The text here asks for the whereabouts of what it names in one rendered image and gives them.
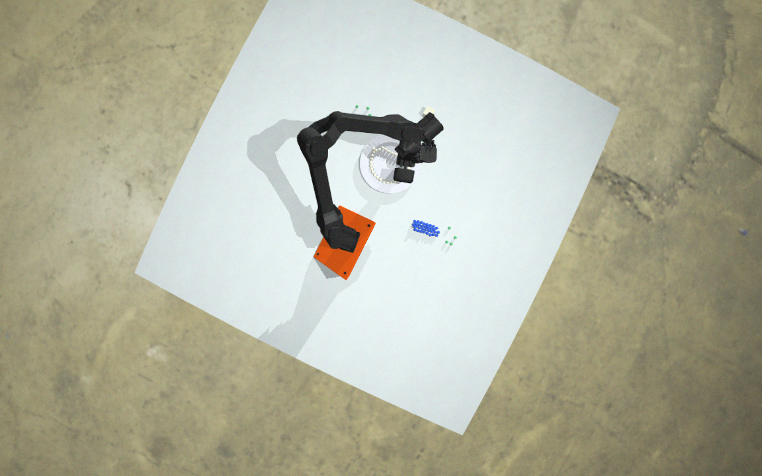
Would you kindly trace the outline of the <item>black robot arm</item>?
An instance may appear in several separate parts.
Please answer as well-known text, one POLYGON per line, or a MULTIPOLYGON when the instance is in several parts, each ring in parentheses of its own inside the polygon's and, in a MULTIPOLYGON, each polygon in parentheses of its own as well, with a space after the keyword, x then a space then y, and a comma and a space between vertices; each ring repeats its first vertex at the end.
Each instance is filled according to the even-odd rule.
POLYGON ((416 124, 406 120, 400 114, 388 114, 383 117, 352 114, 352 112, 331 112, 323 120, 315 121, 300 130, 297 143, 306 161, 314 184, 318 209, 316 224, 320 233, 331 248, 341 248, 353 253, 360 233, 343 223, 343 214, 333 204, 327 175, 326 162, 329 149, 333 147, 343 132, 364 132, 383 134, 398 139, 400 144, 394 148, 402 159, 418 153, 415 164, 434 163, 437 160, 435 138, 443 131, 443 125, 428 112, 416 124), (323 136, 321 133, 325 133, 323 136), (421 144, 421 142, 423 142, 421 144))

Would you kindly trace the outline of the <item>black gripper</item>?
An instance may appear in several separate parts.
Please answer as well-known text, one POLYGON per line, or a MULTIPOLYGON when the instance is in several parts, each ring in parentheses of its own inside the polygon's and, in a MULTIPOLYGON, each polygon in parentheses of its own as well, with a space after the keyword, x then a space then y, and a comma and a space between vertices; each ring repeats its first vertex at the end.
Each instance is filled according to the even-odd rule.
POLYGON ((415 160, 418 159, 418 153, 412 157, 405 156, 404 159, 398 154, 396 164, 403 168, 394 168, 394 181, 411 183, 413 182, 415 171, 406 169, 407 167, 415 167, 415 160))

